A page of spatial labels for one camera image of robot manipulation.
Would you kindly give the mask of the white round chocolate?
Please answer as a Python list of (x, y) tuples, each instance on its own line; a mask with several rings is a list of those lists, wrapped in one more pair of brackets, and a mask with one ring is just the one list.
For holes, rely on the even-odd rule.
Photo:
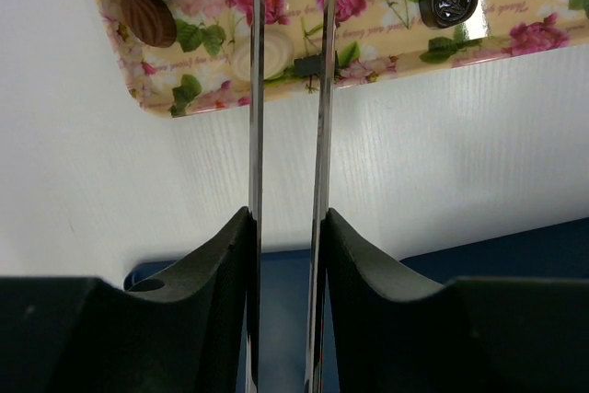
[[(267, 29), (264, 32), (264, 79), (282, 73), (294, 60), (295, 47), (293, 41), (284, 33)], [(236, 78), (250, 80), (250, 41), (242, 40), (235, 48), (230, 64)]]

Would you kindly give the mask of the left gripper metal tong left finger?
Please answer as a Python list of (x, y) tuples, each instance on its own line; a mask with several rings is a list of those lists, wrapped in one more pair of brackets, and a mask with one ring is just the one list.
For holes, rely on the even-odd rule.
[(149, 279), (135, 295), (171, 307), (171, 332), (179, 337), (163, 354), (185, 392), (232, 392), (239, 349), (246, 343), (245, 390), (259, 383), (260, 256), (264, 111), (265, 0), (253, 0), (250, 34), (248, 207), (217, 236)]

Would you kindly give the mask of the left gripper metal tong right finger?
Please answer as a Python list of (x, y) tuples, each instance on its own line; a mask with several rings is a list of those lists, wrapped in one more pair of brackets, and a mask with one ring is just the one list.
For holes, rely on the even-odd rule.
[(323, 309), (343, 392), (584, 392), (585, 280), (461, 276), (440, 284), (329, 206), (337, 0), (324, 0), (306, 390), (322, 389)]

